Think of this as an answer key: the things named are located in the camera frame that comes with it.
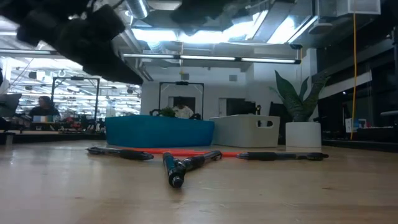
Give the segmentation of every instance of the blue bin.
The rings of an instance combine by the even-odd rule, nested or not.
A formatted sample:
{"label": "blue bin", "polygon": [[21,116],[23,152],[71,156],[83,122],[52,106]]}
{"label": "blue bin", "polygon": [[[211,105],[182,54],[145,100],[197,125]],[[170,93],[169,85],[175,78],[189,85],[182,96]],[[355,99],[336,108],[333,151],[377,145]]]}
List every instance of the blue bin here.
{"label": "blue bin", "polygon": [[135,115],[106,118],[109,145],[125,147],[209,146],[214,122]]}

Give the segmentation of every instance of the snake plant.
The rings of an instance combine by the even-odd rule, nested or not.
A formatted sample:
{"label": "snake plant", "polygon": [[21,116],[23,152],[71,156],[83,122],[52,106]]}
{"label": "snake plant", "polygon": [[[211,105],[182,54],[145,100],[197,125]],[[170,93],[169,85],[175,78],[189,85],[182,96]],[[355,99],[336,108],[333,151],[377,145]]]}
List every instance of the snake plant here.
{"label": "snake plant", "polygon": [[282,78],[277,71],[276,85],[278,90],[270,87],[270,90],[276,92],[281,98],[289,114],[293,117],[293,122],[308,122],[312,115],[315,107],[318,103],[319,93],[325,86],[328,78],[325,74],[321,75],[312,85],[310,94],[304,100],[304,94],[308,90],[308,78],[307,77],[301,85],[300,93],[297,94],[293,85]]}

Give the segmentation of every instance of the white bin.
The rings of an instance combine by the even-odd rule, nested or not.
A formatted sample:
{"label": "white bin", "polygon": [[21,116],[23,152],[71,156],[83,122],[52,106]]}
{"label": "white bin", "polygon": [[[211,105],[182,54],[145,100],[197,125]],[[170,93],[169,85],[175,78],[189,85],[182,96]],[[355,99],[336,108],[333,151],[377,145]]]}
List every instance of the white bin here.
{"label": "white bin", "polygon": [[215,123],[213,144],[233,147],[277,147],[280,118],[261,115],[234,115],[210,118]]}

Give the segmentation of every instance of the wooden table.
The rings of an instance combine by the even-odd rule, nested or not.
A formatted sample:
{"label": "wooden table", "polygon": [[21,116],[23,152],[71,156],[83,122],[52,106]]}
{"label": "wooden table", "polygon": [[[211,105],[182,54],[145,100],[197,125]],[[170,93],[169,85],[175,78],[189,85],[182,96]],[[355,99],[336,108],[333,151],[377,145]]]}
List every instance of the wooden table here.
{"label": "wooden table", "polygon": [[104,142],[0,149],[0,222],[397,223],[398,155],[326,147],[323,162],[226,158],[168,183],[160,156],[89,156]]}

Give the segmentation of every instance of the orange cord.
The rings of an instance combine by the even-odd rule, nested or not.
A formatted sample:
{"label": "orange cord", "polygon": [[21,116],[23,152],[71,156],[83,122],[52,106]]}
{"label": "orange cord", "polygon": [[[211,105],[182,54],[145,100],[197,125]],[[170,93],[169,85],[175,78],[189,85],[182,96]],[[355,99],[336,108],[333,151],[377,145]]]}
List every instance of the orange cord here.
{"label": "orange cord", "polygon": [[358,73],[358,65],[357,65],[357,59],[356,59],[356,7],[355,7],[355,2],[354,2],[354,15],[353,15],[353,20],[354,20],[354,95],[353,95],[353,119],[351,120],[351,137],[349,138],[350,140],[353,140],[353,135],[354,135],[354,120],[355,120],[355,98],[356,98],[356,76]]}

